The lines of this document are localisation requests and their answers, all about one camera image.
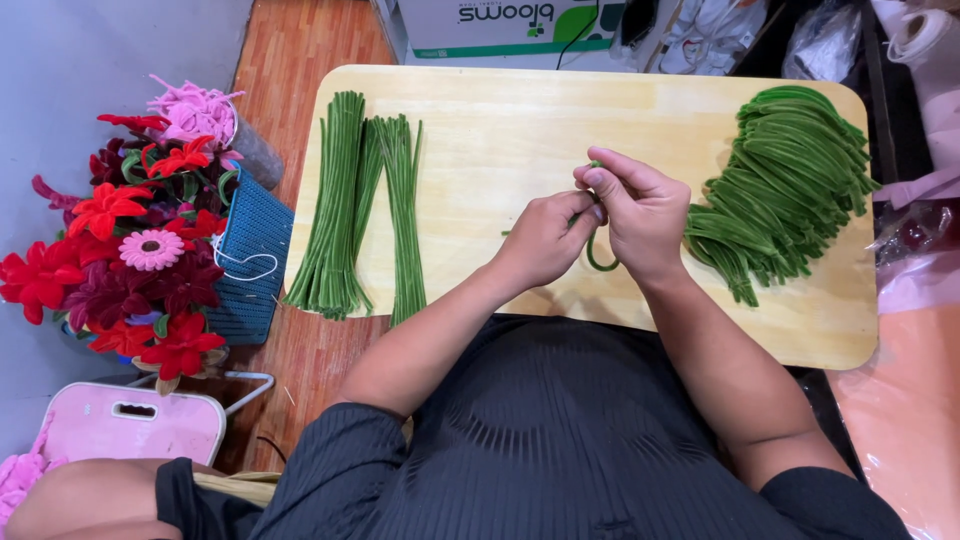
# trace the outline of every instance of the gray wall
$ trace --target gray wall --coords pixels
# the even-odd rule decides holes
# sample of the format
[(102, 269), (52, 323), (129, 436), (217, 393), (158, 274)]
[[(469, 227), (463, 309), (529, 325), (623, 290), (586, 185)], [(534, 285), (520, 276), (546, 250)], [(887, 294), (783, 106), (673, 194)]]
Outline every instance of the gray wall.
[[(163, 92), (156, 73), (228, 89), (252, 0), (29, 0), (0, 11), (0, 257), (23, 255), (62, 229), (30, 188), (89, 196), (87, 158), (122, 128), (96, 121), (142, 114)], [(20, 305), (0, 305), (0, 460), (26, 452), (50, 398), (66, 384), (131, 368), (91, 353)]]

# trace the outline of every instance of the wooden floor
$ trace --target wooden floor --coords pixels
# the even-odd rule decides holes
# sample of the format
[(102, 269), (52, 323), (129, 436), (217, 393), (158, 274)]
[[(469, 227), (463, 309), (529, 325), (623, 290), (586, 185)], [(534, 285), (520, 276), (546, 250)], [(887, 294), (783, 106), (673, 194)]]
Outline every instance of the wooden floor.
[[(283, 156), (274, 191), (293, 207), (320, 81), (348, 63), (392, 63), (372, 7), (365, 0), (257, 0), (237, 68), (237, 110)], [(388, 326), (389, 317), (325, 321), (293, 307), (276, 309), (270, 337), (257, 349), (235, 350), (229, 367), (276, 377), (276, 387), (228, 424), (216, 467), (280, 471), (284, 454), (326, 407), (350, 364)], [(233, 389), (225, 401), (242, 389)]]

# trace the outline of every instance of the orange fabric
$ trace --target orange fabric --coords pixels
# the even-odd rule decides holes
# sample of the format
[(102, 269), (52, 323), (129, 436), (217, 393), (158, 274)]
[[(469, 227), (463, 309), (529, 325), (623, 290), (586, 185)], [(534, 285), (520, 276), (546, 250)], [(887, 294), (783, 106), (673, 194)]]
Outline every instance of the orange fabric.
[(828, 372), (874, 490), (916, 538), (960, 538), (960, 305), (887, 313), (880, 347)]

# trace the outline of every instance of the black cable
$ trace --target black cable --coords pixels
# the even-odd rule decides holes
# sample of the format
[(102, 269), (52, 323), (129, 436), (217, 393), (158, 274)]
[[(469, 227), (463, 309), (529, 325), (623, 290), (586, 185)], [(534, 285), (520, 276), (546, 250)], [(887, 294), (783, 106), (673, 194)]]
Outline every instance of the black cable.
[(280, 461), (283, 461), (284, 465), (287, 464), (287, 456), (283, 455), (283, 450), (281, 450), (280, 447), (277, 446), (274, 441), (268, 439), (267, 437), (261, 437), (260, 435), (257, 435), (256, 438), (261, 441), (266, 441), (270, 446), (274, 447), (274, 450), (276, 450), (276, 453), (280, 454)]
[(593, 23), (597, 21), (597, 18), (600, 16), (600, 0), (597, 0), (596, 6), (597, 6), (597, 11), (593, 15), (593, 18), (590, 20), (590, 22), (587, 23), (587, 26), (585, 26), (583, 30), (580, 31), (580, 34), (577, 34), (577, 36), (574, 39), (570, 40), (570, 42), (566, 45), (566, 47), (564, 47), (563, 51), (560, 51), (560, 57), (557, 59), (557, 69), (555, 69), (554, 71), (560, 71), (560, 62), (564, 61), (564, 53), (566, 52), (566, 49), (569, 49), (570, 45), (575, 43), (577, 39), (580, 39), (580, 36), (582, 36), (584, 32), (586, 32), (587, 29), (593, 26)]

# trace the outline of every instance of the white string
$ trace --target white string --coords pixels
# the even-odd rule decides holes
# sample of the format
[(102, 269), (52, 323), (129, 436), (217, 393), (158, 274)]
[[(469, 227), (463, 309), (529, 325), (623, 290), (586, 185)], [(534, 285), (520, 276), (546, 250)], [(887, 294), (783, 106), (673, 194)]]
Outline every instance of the white string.
[(227, 272), (224, 272), (224, 276), (226, 276), (226, 277), (228, 277), (228, 278), (230, 278), (230, 279), (232, 279), (232, 280), (237, 280), (237, 281), (239, 281), (239, 282), (255, 282), (255, 281), (257, 281), (257, 280), (266, 278), (267, 276), (273, 274), (273, 273), (276, 271), (276, 269), (278, 268), (278, 266), (280, 265), (279, 261), (276, 260), (276, 257), (270, 255), (269, 253), (258, 253), (258, 254), (256, 254), (256, 255), (251, 255), (251, 256), (243, 259), (243, 260), (237, 260), (236, 258), (233, 258), (233, 257), (227, 255), (226, 253), (220, 251), (220, 242), (223, 240), (223, 235), (222, 235), (222, 234), (214, 234), (214, 235), (210, 238), (210, 240), (211, 240), (211, 242), (210, 242), (210, 247), (213, 248), (213, 263), (216, 264), (217, 266), (221, 266), (221, 264), (220, 264), (219, 262), (217, 262), (217, 256), (218, 256), (218, 255), (219, 255), (220, 257), (223, 257), (223, 258), (228, 258), (229, 260), (232, 260), (233, 262), (239, 262), (240, 264), (245, 264), (248, 260), (250, 260), (250, 259), (252, 259), (252, 258), (258, 258), (258, 257), (269, 257), (269, 258), (272, 258), (272, 259), (274, 260), (274, 267), (273, 267), (273, 268), (271, 268), (271, 269), (270, 269), (269, 271), (267, 271), (267, 272), (264, 272), (263, 274), (260, 274), (259, 276), (255, 277), (255, 278), (237, 278), (236, 276), (231, 276), (231, 275), (228, 274)]

